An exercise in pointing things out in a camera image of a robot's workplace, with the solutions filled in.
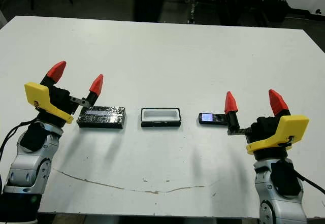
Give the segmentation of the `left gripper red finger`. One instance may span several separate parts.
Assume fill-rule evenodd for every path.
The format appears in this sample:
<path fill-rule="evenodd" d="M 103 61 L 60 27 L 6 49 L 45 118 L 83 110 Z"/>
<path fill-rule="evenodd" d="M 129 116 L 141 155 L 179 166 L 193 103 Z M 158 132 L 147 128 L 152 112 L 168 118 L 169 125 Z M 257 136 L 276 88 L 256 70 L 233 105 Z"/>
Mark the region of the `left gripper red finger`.
<path fill-rule="evenodd" d="M 56 84 L 63 75 L 64 69 L 66 67 L 66 61 L 61 61 L 55 64 L 44 76 L 41 81 L 41 85 L 51 87 Z"/>
<path fill-rule="evenodd" d="M 92 107 L 102 91 L 104 76 L 103 74 L 99 74 L 98 77 L 93 81 L 87 98 L 85 99 L 86 103 L 84 104 L 85 107 Z"/>

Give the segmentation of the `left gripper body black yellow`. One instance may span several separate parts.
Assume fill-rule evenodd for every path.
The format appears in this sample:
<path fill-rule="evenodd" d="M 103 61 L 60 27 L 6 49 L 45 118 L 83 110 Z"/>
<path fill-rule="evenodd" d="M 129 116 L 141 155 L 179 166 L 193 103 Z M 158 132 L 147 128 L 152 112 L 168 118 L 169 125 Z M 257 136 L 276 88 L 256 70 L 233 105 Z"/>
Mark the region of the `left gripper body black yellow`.
<path fill-rule="evenodd" d="M 65 89 L 47 87 L 35 82 L 29 82 L 24 87 L 27 101 L 39 112 L 37 120 L 57 127 L 72 123 L 72 115 L 78 106 L 89 107 L 87 100 L 73 97 Z"/>

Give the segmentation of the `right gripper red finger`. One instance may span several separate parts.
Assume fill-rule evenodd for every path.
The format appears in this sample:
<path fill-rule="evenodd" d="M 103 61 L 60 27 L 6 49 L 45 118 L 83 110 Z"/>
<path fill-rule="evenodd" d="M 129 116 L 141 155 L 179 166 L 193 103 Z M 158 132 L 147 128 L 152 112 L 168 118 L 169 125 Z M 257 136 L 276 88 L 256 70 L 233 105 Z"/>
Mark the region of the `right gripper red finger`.
<path fill-rule="evenodd" d="M 225 116 L 229 130 L 237 130 L 240 128 L 236 113 L 238 112 L 236 100 L 232 93 L 228 91 L 225 99 Z"/>
<path fill-rule="evenodd" d="M 274 89 L 269 90 L 269 100 L 275 118 L 291 115 L 288 105 L 284 101 L 282 95 Z"/>

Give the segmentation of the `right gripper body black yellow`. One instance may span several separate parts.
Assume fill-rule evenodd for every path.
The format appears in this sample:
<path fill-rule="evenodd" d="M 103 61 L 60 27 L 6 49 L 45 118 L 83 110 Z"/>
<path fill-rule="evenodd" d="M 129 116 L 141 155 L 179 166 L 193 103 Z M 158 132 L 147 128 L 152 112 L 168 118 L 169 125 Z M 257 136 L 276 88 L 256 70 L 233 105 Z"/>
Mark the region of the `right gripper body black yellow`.
<path fill-rule="evenodd" d="M 302 115 L 259 117 L 250 127 L 241 129 L 235 114 L 227 116 L 229 135 L 244 135 L 246 150 L 257 161 L 286 158 L 287 151 L 300 141 L 309 119 Z"/>

